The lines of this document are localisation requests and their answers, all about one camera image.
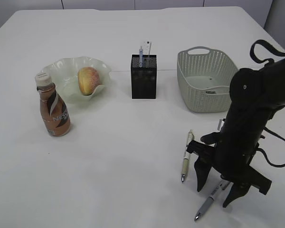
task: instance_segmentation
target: white wavy bowl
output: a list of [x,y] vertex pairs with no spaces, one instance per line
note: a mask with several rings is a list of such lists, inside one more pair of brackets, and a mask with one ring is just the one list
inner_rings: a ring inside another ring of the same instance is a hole
[[[80,92],[77,73],[83,67],[93,67],[98,71],[100,85],[89,96],[84,96]],[[63,58],[57,62],[46,66],[41,72],[51,75],[56,85],[56,90],[62,99],[67,103],[89,101],[110,83],[110,67],[104,62],[90,57]]]

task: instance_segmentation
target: white table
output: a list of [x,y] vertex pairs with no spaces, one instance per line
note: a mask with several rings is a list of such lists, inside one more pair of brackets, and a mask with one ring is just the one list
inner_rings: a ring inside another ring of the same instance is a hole
[[[156,100],[132,100],[126,71],[143,39],[136,32],[144,20],[153,22],[142,30],[154,42],[159,69],[166,69],[158,71]],[[210,37],[211,29],[221,32]],[[234,7],[16,13],[0,29],[0,228],[285,227],[285,168],[270,167],[258,153],[252,166],[273,181],[267,196],[251,188],[224,210],[225,191],[199,223],[193,217],[219,174],[212,170],[197,193],[193,155],[189,177],[181,183],[189,129],[199,139],[226,113],[188,111],[176,71],[167,69],[176,68],[178,51],[196,45],[224,50],[239,67],[256,66],[248,52],[259,38],[276,45]],[[110,64],[113,86],[86,105],[68,105],[72,131],[50,137],[34,75],[61,57],[81,55]],[[285,137],[285,109],[268,125]],[[272,161],[285,162],[285,144],[268,137],[261,145]]]

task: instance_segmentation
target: white bottle cap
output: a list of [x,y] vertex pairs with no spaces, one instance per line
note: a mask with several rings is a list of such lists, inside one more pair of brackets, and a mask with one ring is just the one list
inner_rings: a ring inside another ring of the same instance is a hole
[[49,84],[51,84],[52,78],[49,74],[47,73],[39,73],[35,76],[35,81],[37,86],[43,87],[43,86],[48,86]]

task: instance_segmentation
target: black mesh pen holder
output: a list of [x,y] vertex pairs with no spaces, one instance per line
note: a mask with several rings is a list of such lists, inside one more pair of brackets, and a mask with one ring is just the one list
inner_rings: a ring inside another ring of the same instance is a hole
[[156,99],[156,55],[143,55],[139,67],[139,55],[132,55],[132,99]]

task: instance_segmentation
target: basket handle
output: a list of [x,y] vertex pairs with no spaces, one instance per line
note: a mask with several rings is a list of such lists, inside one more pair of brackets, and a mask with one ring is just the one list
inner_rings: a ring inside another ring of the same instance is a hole
[[214,51],[213,49],[211,49],[209,47],[198,46],[198,47],[189,48],[189,49],[185,50],[185,52],[187,52],[188,55],[208,55],[209,54],[209,53],[207,53],[207,54],[189,54],[189,51],[196,50],[196,49],[205,49],[205,50],[208,50],[209,53]]

